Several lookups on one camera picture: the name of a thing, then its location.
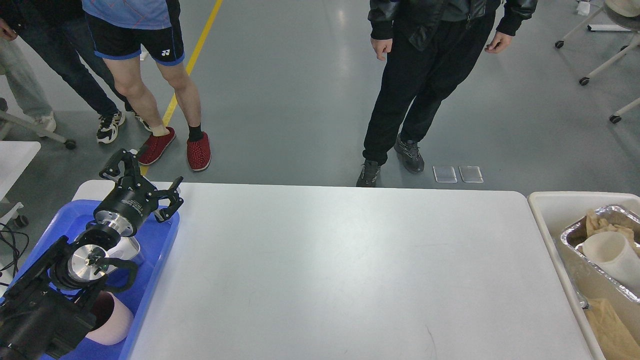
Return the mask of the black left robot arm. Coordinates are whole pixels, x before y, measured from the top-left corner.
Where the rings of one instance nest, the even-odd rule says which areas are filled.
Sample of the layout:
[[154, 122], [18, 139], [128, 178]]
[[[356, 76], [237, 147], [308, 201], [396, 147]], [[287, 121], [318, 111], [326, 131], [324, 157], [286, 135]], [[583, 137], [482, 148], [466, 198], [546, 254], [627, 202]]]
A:
[[2, 295], [3, 360], [59, 359], [82, 346], [104, 318], [102, 293], [134, 310], [150, 297], [178, 230], [183, 177], [158, 189], [125, 149], [99, 175], [113, 189], [64, 205]]

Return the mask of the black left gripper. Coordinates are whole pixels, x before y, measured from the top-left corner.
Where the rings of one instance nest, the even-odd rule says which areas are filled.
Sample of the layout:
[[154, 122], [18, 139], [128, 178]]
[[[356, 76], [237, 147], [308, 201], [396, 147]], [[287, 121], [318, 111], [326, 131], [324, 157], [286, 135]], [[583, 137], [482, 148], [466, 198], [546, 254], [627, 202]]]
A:
[[141, 174], [137, 155], [124, 148], [107, 160], [99, 176], [115, 185], [94, 210], [94, 220], [113, 228], [121, 237], [137, 234], [151, 215], [158, 223], [164, 223], [185, 202], [179, 192], [183, 176], [177, 177], [168, 189], [151, 189], [151, 183]]

